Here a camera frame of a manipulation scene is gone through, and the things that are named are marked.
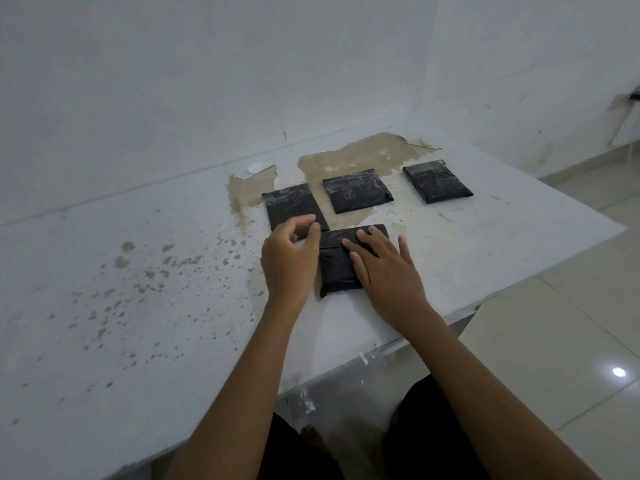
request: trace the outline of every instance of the white wall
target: white wall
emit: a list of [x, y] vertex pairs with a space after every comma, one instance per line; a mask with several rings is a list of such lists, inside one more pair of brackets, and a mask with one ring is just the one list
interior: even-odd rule
[[0, 0], [0, 224], [415, 109], [436, 8]]
[[640, 85], [640, 0], [440, 0], [421, 107], [537, 177], [604, 153]]

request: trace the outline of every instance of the white table surface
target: white table surface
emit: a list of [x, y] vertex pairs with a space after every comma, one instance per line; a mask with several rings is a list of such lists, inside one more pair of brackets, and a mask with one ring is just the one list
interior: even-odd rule
[[[242, 234], [230, 213], [229, 177], [248, 177], [249, 165], [267, 162], [278, 167], [278, 187], [296, 184], [303, 181], [300, 156], [382, 131], [442, 146], [419, 161], [446, 160], [475, 193], [425, 205], [394, 171], [382, 179], [396, 200], [362, 223], [386, 224], [393, 238], [406, 228], [428, 297], [442, 315], [623, 229], [447, 136], [424, 112], [2, 227], [0, 477], [99, 479], [186, 439], [267, 299], [259, 264], [269, 233], [266, 211], [249, 209], [253, 222]], [[124, 253], [124, 242], [135, 249]], [[118, 256], [129, 264], [116, 267]], [[163, 264], [167, 256], [171, 262], [201, 257], [172, 267]], [[228, 266], [220, 266], [225, 258]], [[397, 338], [361, 290], [321, 301], [310, 296], [280, 391]]]

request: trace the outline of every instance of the dusty black package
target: dusty black package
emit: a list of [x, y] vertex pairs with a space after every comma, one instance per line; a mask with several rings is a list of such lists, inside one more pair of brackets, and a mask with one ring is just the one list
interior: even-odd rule
[[325, 178], [322, 183], [336, 214], [366, 209], [394, 199], [372, 168], [342, 177]]
[[[294, 185], [286, 189], [262, 194], [262, 199], [267, 206], [271, 230], [274, 230], [278, 224], [283, 223], [290, 217], [304, 216], [306, 214], [315, 214], [316, 222], [320, 224], [320, 230], [329, 230], [329, 226], [324, 220], [324, 215], [322, 215], [322, 211], [311, 193], [309, 184]], [[299, 239], [304, 239], [307, 236], [307, 231], [308, 229], [297, 230], [296, 235]]]
[[[387, 228], [383, 225], [376, 225], [382, 234], [388, 237]], [[320, 288], [320, 298], [324, 298], [327, 293], [336, 291], [354, 290], [362, 288], [362, 284], [356, 276], [353, 268], [353, 261], [349, 257], [349, 250], [342, 245], [343, 239], [356, 242], [364, 249], [373, 253], [373, 250], [366, 244], [360, 242], [356, 237], [356, 231], [362, 229], [369, 234], [369, 227], [354, 227], [351, 229], [332, 230], [323, 232], [320, 236], [320, 273], [322, 274], [322, 288]]]
[[471, 197], [474, 194], [453, 175], [443, 160], [405, 166], [402, 170], [427, 203]]

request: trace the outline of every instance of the black pants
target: black pants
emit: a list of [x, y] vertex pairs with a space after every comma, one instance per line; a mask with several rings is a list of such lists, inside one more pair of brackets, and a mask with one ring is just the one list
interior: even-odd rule
[[[433, 376], [416, 382], [404, 396], [383, 448], [390, 479], [489, 478]], [[274, 414], [258, 478], [344, 476], [331, 456], [311, 446]]]

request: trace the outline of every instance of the tiled floor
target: tiled floor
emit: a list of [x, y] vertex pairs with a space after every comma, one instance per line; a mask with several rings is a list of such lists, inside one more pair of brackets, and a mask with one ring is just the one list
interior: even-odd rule
[[[637, 479], [640, 163], [616, 162], [557, 188], [628, 231], [485, 302], [460, 339], [604, 480]], [[348, 479], [383, 477], [391, 414], [428, 373], [411, 347], [365, 359], [276, 405], [298, 430], [316, 427]]]

